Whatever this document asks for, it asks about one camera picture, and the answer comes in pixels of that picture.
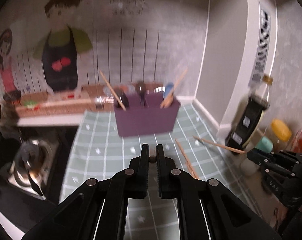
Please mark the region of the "red snack packet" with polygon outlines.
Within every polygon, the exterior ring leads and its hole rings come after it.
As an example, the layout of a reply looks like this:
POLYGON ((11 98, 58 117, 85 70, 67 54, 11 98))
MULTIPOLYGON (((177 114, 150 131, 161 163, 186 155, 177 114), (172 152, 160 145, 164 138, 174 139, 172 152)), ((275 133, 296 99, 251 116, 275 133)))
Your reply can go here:
POLYGON ((302 153, 302 128, 299 129, 293 138, 291 151, 295 153, 302 153))

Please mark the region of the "dark translucent plastic spoon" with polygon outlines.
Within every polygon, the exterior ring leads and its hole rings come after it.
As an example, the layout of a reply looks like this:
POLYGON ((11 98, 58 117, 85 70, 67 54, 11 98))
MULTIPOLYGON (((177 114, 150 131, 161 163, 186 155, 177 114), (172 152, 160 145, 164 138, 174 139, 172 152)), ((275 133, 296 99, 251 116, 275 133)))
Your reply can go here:
POLYGON ((128 98, 127 98, 125 92, 120 88, 116 88, 115 92, 116 92, 117 96, 119 97, 120 101, 123 103, 124 107, 128 108, 129 101, 128 101, 128 98))

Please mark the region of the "yellow lid jar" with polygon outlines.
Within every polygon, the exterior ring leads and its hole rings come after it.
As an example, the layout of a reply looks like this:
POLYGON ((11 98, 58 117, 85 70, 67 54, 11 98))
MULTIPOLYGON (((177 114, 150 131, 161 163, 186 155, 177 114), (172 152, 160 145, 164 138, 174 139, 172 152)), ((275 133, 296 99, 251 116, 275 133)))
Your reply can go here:
POLYGON ((274 145, 287 144, 292 136, 290 128, 280 119, 273 119, 265 132, 274 145))

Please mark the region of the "teal lid jar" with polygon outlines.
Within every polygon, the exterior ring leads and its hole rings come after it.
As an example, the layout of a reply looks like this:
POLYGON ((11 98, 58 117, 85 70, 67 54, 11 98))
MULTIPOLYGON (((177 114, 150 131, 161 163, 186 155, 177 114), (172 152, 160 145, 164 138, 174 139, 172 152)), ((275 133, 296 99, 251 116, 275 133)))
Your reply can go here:
POLYGON ((271 153, 273 151, 273 143, 270 139, 263 136, 256 144, 255 148, 266 153, 271 153))

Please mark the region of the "dark soy sauce bottle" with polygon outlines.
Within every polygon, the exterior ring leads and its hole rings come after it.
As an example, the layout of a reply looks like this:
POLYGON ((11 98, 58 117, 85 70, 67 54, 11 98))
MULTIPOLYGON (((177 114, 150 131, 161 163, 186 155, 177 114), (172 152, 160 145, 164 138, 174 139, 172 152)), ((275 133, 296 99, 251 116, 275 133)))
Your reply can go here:
POLYGON ((240 119, 225 139, 226 146, 237 150, 244 150, 247 147, 265 111, 269 109, 269 91, 272 83, 273 78, 265 74, 260 87, 249 94, 240 119))

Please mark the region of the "green grid placemat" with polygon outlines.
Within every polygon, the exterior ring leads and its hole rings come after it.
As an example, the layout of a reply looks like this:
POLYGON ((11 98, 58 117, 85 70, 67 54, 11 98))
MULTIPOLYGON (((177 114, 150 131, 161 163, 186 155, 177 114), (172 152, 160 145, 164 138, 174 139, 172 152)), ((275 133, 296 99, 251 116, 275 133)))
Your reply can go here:
POLYGON ((69 197, 89 179, 116 178, 113 193, 138 195, 129 199, 125 239, 179 239, 179 214, 175 199, 158 192, 155 150, 162 145, 175 168, 194 171, 201 180, 217 179, 257 215, 261 210, 240 171, 226 152, 199 138, 214 140, 209 124, 193 105, 181 106, 170 132, 122 138, 113 113, 85 113, 75 134, 62 182, 60 200, 69 197))

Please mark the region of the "grey spoon in caddy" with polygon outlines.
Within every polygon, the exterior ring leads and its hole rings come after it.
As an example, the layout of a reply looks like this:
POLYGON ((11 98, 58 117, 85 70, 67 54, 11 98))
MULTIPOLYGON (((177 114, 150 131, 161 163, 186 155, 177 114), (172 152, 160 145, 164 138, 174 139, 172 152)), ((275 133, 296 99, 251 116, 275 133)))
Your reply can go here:
POLYGON ((138 81, 135 85, 135 90, 140 97, 140 102, 142 107, 146 107, 145 94, 146 94, 146 84, 143 81, 138 81))

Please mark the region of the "portable gas stove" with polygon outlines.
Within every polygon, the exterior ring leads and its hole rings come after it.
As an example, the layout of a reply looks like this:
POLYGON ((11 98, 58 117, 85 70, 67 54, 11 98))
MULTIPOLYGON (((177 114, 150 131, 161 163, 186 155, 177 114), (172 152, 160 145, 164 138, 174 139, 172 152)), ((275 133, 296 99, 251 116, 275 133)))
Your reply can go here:
POLYGON ((60 143, 52 127, 15 130, 6 137, 0 132, 0 186, 47 199, 60 143))

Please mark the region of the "blue plastic spoon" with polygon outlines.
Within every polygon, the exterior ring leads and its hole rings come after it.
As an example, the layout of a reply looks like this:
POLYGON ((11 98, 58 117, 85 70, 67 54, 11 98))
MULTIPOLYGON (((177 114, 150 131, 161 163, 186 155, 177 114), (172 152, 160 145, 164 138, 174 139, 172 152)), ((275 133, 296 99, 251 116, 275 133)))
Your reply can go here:
POLYGON ((169 95, 169 93, 171 92, 171 90, 174 88, 174 83, 169 82, 165 85, 165 90, 163 92, 163 98, 167 98, 167 96, 169 95))

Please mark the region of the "purple utensil caddy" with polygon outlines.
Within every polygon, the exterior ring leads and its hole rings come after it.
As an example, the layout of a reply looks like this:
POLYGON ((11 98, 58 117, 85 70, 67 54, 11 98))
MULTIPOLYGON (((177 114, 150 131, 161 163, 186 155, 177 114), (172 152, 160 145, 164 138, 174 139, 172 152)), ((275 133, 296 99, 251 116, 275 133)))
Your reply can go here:
POLYGON ((167 133, 173 130, 180 108, 178 100, 174 99, 168 108, 161 108, 162 93, 147 94, 144 107, 141 106, 138 95, 131 94, 127 98, 129 107, 125 111, 114 104, 117 131, 120 137, 167 133))

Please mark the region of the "wooden chopstick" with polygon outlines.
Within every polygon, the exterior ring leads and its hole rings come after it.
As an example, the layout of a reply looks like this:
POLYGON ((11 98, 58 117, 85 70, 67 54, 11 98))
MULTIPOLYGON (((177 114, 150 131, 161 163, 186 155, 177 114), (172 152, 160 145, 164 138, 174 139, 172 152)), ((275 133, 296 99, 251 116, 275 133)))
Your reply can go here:
POLYGON ((109 81, 107 80, 107 78, 105 77, 105 75, 103 74, 103 72, 100 70, 99 74, 101 75, 102 79, 104 80, 104 82, 106 83, 107 87, 110 89, 112 95, 114 96, 114 98, 117 100, 118 104, 120 105, 120 107, 126 111, 126 107, 125 105, 122 103, 122 101, 120 100, 119 96, 116 94, 115 90, 112 88, 111 84, 109 83, 109 81))
POLYGON ((180 152, 182 153, 182 156, 184 157, 185 159, 185 162, 186 162, 186 167, 189 171, 189 173, 191 174, 191 176, 195 179, 200 179, 197 172, 195 171, 195 169, 193 168, 191 162, 190 162, 190 159, 188 158, 188 156, 186 155, 182 145, 180 144, 180 142, 178 142, 176 139, 175 139, 175 143, 178 145, 178 148, 180 150, 180 152))
POLYGON ((218 144, 216 142, 209 141, 209 140, 206 140, 206 139, 203 139, 203 138, 199 138, 199 137, 196 137, 194 135, 193 135, 193 138, 195 140, 199 141, 199 142, 203 142, 203 143, 210 144, 210 145, 213 145, 213 146, 216 146, 216 147, 219 147, 219 148, 223 148, 225 150, 228 150, 228 151, 231 151, 231 152, 234 152, 234 153, 237 153, 237 154, 246 154, 247 153, 246 151, 242 151, 242 150, 238 150, 238 149, 228 147, 228 146, 225 146, 225 145, 222 145, 222 144, 218 144))
POLYGON ((163 101, 160 104, 160 108, 167 108, 171 105, 172 101, 173 101, 173 94, 176 90, 176 88, 178 87, 178 85, 180 84, 180 82, 183 80, 183 78, 185 77, 185 75, 188 72, 188 68, 186 68, 182 74, 179 76, 179 78, 176 80, 176 82, 174 83, 173 88, 170 90, 170 92, 168 93, 168 95, 163 99, 163 101))

